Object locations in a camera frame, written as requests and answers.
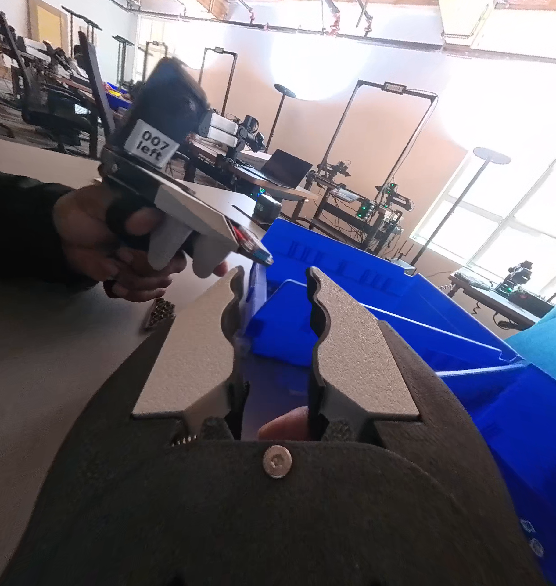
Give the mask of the window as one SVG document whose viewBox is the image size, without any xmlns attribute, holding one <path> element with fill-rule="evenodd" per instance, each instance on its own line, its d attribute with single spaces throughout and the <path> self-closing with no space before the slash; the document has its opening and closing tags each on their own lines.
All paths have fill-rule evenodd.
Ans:
<svg viewBox="0 0 556 586">
<path fill-rule="evenodd" d="M 411 235 L 408 259 L 432 253 L 498 283 L 510 267 L 529 261 L 529 290 L 556 291 L 556 153 L 510 153 L 490 162 L 473 150 Z"/>
</svg>

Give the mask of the person's left forearm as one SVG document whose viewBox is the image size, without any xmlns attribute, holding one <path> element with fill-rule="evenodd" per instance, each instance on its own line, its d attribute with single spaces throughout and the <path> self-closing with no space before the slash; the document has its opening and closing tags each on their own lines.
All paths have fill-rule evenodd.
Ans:
<svg viewBox="0 0 556 586">
<path fill-rule="evenodd" d="M 0 171 L 0 279 L 37 279 L 76 286 L 84 282 L 66 259 L 54 221 L 61 184 Z"/>
</svg>

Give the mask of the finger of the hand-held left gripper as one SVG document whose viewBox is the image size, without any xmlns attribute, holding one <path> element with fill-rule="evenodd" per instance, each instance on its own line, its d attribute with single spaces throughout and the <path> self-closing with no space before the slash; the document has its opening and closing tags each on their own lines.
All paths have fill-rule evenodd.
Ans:
<svg viewBox="0 0 556 586">
<path fill-rule="evenodd" d="M 187 190 L 161 185 L 155 196 L 155 206 L 166 214 L 166 220 L 155 230 L 155 255 L 176 255 L 193 232 L 222 243 L 232 253 L 238 252 L 231 217 Z"/>
<path fill-rule="evenodd" d="M 228 256 L 238 250 L 234 235 L 222 237 L 202 235 L 195 232 L 193 237 L 193 271 L 201 279 L 211 276 L 225 277 L 229 273 Z"/>
</svg>

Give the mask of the small black device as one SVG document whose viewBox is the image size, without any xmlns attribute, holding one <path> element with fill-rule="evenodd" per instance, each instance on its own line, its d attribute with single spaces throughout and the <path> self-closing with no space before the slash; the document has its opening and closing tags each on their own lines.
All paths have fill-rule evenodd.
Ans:
<svg viewBox="0 0 556 586">
<path fill-rule="evenodd" d="M 267 193 L 260 193 L 257 197 L 254 220 L 263 224 L 272 224 L 282 212 L 282 202 L 273 199 Z"/>
</svg>

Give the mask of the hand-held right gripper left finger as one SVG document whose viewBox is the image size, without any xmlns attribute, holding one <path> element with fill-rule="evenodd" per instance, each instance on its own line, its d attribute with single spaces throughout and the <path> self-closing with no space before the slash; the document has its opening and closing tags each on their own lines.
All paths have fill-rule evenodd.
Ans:
<svg viewBox="0 0 556 586">
<path fill-rule="evenodd" d="M 249 386 L 240 371 L 245 268 L 232 268 L 175 318 L 134 418 L 176 418 L 198 436 L 208 418 L 226 421 L 242 438 Z"/>
</svg>

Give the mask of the black metal frame rig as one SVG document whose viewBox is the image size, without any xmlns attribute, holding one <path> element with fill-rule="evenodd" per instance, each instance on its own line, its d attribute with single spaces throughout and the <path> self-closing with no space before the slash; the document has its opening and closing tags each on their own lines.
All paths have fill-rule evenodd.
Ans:
<svg viewBox="0 0 556 586">
<path fill-rule="evenodd" d="M 410 141 L 407 143 L 405 149 L 402 150 L 399 159 L 396 161 L 396 164 L 393 165 L 391 171 L 388 173 L 385 182 L 384 182 L 384 187 L 379 188 L 378 194 L 382 196 L 384 194 L 384 188 L 391 184 L 391 179 L 398 174 L 398 171 L 401 170 L 401 167 L 405 164 L 408 155 L 413 152 L 414 149 L 414 144 L 417 143 L 419 137 L 422 135 L 423 129 L 426 127 L 428 121 L 431 120 L 432 114 L 435 112 L 437 109 L 437 105 L 438 105 L 438 96 L 435 93 L 428 93 L 428 91 L 420 91 L 420 90 L 411 90 L 408 88 L 407 85 L 401 85 L 401 84 L 395 84 L 395 82 L 385 82 L 385 84 L 376 84 L 376 82 L 369 82 L 369 81 L 363 81 L 360 79 L 355 85 L 355 90 L 346 105 L 346 109 L 338 121 L 338 126 L 334 132 L 334 137 L 326 149 L 326 153 L 319 165 L 319 170 L 317 170 L 317 176 L 320 176 L 326 165 L 328 165 L 328 159 L 329 159 L 329 155 L 334 149 L 334 144 L 337 143 L 337 138 L 342 132 L 342 127 L 348 118 L 348 114 L 355 102 L 355 97 L 357 94 L 360 93 L 361 88 L 364 87 L 369 87 L 369 88 L 376 88 L 379 91 L 384 91 L 384 93 L 390 93 L 390 94 L 395 94 L 395 96 L 408 96 L 408 97 L 416 97 L 416 99 L 422 99 L 422 100 L 426 100 L 429 102 L 429 106 L 425 112 L 425 115 L 422 117 L 420 123 L 417 124 L 416 131 L 413 132 Z"/>
</svg>

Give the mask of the black floor lamp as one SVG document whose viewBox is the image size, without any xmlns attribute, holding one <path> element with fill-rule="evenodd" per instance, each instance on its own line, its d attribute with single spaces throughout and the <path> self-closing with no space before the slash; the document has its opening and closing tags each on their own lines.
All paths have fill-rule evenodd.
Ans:
<svg viewBox="0 0 556 586">
<path fill-rule="evenodd" d="M 511 164 L 511 158 L 508 158 L 507 155 L 504 153 L 499 153 L 496 150 L 491 150 L 491 149 L 484 149 L 484 147 L 476 147 L 473 150 L 473 155 L 479 159 L 484 161 L 484 164 L 479 167 L 479 170 L 476 171 L 476 174 L 472 177 L 472 180 L 467 184 L 466 190 L 460 194 L 460 197 L 454 202 L 452 208 L 448 211 L 448 214 L 443 217 L 443 220 L 440 221 L 440 224 L 435 227 L 435 230 L 431 233 L 431 237 L 428 238 L 428 241 L 422 246 L 420 252 L 414 256 L 411 265 L 413 267 L 417 267 L 420 259 L 423 258 L 423 255 L 428 252 L 428 249 L 431 247 L 431 244 L 435 241 L 437 235 L 443 230 L 443 227 L 446 226 L 446 223 L 449 221 L 449 218 L 457 212 L 457 209 L 460 208 L 460 205 L 464 202 L 464 199 L 467 197 L 467 194 L 472 191 L 472 188 L 476 185 L 476 182 L 479 180 L 479 177 L 485 173 L 487 167 L 495 164 L 495 165 L 510 165 Z"/>
<path fill-rule="evenodd" d="M 272 146 L 272 141 L 273 141 L 273 137 L 275 137 L 275 131 L 276 131 L 278 121 L 281 118 L 285 100 L 287 99 L 298 99 L 295 91 L 288 90 L 287 87 L 284 87 L 281 84 L 276 84 L 275 90 L 281 94 L 281 102 L 279 102 L 279 106 L 278 106 L 278 111 L 276 111 L 276 115 L 275 115 L 275 121 L 273 121 L 270 135 L 269 135 L 267 143 L 266 143 L 266 152 L 270 150 L 270 146 Z"/>
</svg>

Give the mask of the person's left hand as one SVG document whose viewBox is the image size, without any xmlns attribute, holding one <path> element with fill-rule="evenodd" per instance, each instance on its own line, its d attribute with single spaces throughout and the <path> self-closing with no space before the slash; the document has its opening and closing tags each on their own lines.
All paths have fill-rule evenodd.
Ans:
<svg viewBox="0 0 556 586">
<path fill-rule="evenodd" d="M 155 270 L 146 252 L 126 247 L 107 224 L 107 211 L 117 196 L 102 182 L 55 203 L 54 223 L 64 256 L 76 273 L 108 283 L 108 297 L 134 303 L 164 297 L 173 277 L 187 268 L 187 256 L 179 252 L 169 265 Z"/>
</svg>

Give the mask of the black office chair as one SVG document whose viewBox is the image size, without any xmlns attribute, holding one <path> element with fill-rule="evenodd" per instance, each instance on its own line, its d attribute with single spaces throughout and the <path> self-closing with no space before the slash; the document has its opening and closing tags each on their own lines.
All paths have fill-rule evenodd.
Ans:
<svg viewBox="0 0 556 586">
<path fill-rule="evenodd" d="M 87 158 L 98 159 L 98 117 L 95 112 L 89 115 L 76 112 L 76 106 L 92 106 L 92 103 L 82 94 L 72 93 L 64 87 L 49 85 L 35 74 L 34 67 L 26 64 L 25 56 L 19 50 L 16 32 L 4 11 L 0 11 L 0 35 L 5 53 L 17 62 L 23 79 L 20 91 L 22 118 L 28 124 L 46 131 L 57 143 L 54 149 L 46 150 L 84 156 L 84 153 L 73 150 L 73 147 L 81 147 L 81 134 L 87 134 L 90 137 L 90 153 Z"/>
<path fill-rule="evenodd" d="M 79 47 L 85 64 L 85 71 L 89 74 L 90 85 L 92 85 L 93 99 L 105 132 L 105 146 L 102 149 L 101 162 L 114 164 L 116 159 L 113 155 L 113 137 L 122 126 L 123 117 L 122 114 L 113 111 L 113 108 L 110 106 L 105 84 L 99 68 L 96 47 L 89 40 L 87 34 L 78 32 L 78 37 L 79 37 Z"/>
</svg>

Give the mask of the light blue foam bag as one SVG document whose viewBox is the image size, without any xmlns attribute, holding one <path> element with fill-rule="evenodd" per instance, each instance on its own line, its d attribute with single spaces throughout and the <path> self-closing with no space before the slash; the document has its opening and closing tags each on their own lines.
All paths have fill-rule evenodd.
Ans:
<svg viewBox="0 0 556 586">
<path fill-rule="evenodd" d="M 507 344 L 556 380 L 556 308 L 531 329 L 510 336 Z"/>
</svg>

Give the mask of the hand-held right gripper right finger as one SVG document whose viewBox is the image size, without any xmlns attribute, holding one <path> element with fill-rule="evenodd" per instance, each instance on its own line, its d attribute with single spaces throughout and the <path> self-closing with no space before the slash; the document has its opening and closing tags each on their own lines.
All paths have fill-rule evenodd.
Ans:
<svg viewBox="0 0 556 586">
<path fill-rule="evenodd" d="M 322 270 L 307 270 L 313 350 L 310 414 L 326 421 L 417 421 L 420 411 L 378 318 Z"/>
</svg>

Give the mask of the small side desk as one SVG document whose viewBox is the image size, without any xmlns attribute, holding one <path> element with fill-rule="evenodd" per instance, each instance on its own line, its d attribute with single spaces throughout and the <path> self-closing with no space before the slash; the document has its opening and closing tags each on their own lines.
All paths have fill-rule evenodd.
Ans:
<svg viewBox="0 0 556 586">
<path fill-rule="evenodd" d="M 449 293 L 451 299 L 455 299 L 458 293 L 463 293 L 466 297 L 472 299 L 479 306 L 493 311 L 495 317 L 502 317 L 504 320 L 508 320 L 510 323 L 516 324 L 516 329 L 520 332 L 531 329 L 540 321 L 538 317 L 519 308 L 517 305 L 511 303 L 508 299 L 499 296 L 493 290 L 478 288 L 457 274 L 449 276 L 449 283 L 452 285 L 452 290 Z"/>
</svg>

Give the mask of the red and teal brick assembly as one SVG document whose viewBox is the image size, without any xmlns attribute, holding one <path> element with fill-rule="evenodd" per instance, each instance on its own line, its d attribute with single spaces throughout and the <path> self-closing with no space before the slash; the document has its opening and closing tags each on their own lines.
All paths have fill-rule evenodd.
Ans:
<svg viewBox="0 0 556 586">
<path fill-rule="evenodd" d="M 242 256 L 246 256 L 264 267 L 272 267 L 275 264 L 273 255 L 252 230 L 234 221 L 231 221 L 231 229 L 237 240 L 238 253 Z"/>
</svg>

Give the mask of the person's right hand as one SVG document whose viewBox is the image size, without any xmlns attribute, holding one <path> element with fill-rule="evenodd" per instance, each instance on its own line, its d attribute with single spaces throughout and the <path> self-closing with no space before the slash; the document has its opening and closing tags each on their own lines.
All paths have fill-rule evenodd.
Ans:
<svg viewBox="0 0 556 586">
<path fill-rule="evenodd" d="M 273 442 L 311 441 L 310 409 L 301 406 L 267 423 L 260 429 L 258 439 Z"/>
</svg>

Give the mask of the black router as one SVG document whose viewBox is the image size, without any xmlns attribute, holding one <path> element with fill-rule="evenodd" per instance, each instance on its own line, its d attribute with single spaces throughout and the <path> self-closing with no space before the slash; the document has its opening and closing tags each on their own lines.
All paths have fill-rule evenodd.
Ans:
<svg viewBox="0 0 556 586">
<path fill-rule="evenodd" d="M 388 262 L 401 267 L 408 276 L 414 276 L 417 271 L 417 268 L 411 262 L 408 262 L 407 258 L 414 249 L 414 244 L 414 241 L 405 241 L 405 244 L 393 256 L 387 258 Z"/>
</svg>

